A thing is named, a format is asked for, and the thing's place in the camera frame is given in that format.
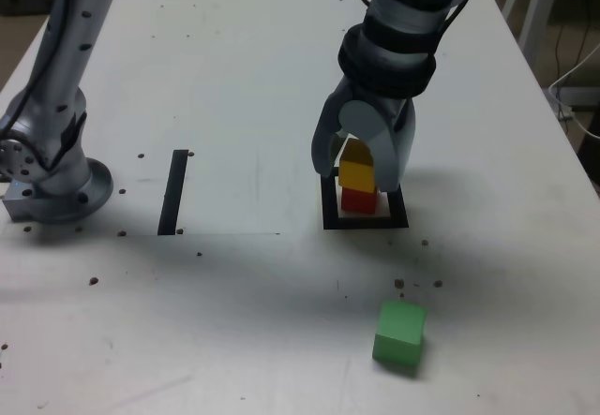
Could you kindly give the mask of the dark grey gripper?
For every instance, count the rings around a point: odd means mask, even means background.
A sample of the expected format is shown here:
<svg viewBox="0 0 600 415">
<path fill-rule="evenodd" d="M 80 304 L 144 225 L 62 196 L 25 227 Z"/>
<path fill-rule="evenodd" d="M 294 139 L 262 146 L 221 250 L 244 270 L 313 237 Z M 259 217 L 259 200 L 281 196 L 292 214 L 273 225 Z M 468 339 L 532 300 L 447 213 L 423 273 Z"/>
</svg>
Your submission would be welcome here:
<svg viewBox="0 0 600 415">
<path fill-rule="evenodd" d="M 367 145 L 376 186 L 396 191 L 413 145 L 413 101 L 379 96 L 344 77 L 325 100 L 311 143 L 312 164 L 322 177 L 332 172 L 344 130 Z"/>
</svg>

